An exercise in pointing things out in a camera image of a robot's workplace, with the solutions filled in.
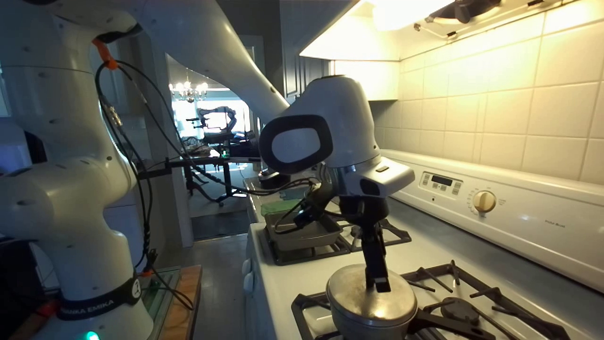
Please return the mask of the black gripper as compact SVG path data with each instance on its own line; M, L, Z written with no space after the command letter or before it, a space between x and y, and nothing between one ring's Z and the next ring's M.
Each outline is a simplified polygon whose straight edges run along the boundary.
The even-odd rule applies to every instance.
M342 215L361 227L364 282L368 291L389 293L389 272L385 265L385 246L380 223L389 215L387 202L372 197L342 197Z

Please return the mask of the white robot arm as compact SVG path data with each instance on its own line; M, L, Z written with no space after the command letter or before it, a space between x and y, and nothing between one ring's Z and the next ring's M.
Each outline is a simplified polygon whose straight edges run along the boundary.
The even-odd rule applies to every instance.
M289 104L215 0L0 0L0 28L12 123L36 136L45 155L2 178L2 232L36 240L59 278L59 312L34 340L147 340L153 331L129 240L104 219L134 187L134 172L102 119L91 70L91 55L106 51L104 34L136 28L257 110L270 168L331 174L332 195L361 214L370 283L387 285L380 204L414 172L380 153L357 81L319 78Z

